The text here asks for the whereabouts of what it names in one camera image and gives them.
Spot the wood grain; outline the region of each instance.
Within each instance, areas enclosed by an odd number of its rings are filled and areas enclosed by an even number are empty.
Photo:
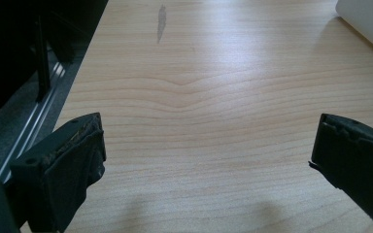
[[[321,113],[373,127],[335,4],[110,0],[57,124],[100,112],[108,155],[68,232],[373,232],[307,163]]]

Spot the light wood surface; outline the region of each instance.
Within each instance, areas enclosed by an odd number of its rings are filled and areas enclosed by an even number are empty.
[[[67,231],[373,232],[308,166],[321,113],[373,127],[335,4],[110,0],[57,124],[100,112],[108,156]]]

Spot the wooden table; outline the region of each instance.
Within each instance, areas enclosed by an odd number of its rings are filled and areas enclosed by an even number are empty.
[[[373,232],[308,166],[321,113],[373,127],[335,4],[110,0],[57,124],[100,112],[108,156],[68,232]]]

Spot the table surface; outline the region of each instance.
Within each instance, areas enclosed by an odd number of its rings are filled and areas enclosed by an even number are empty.
[[[110,0],[57,123],[100,112],[108,156],[67,231],[373,232],[308,166],[321,113],[373,127],[335,5]]]

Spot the white object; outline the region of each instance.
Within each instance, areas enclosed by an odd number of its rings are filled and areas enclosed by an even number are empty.
[[[373,0],[338,0],[336,11],[373,43]]]

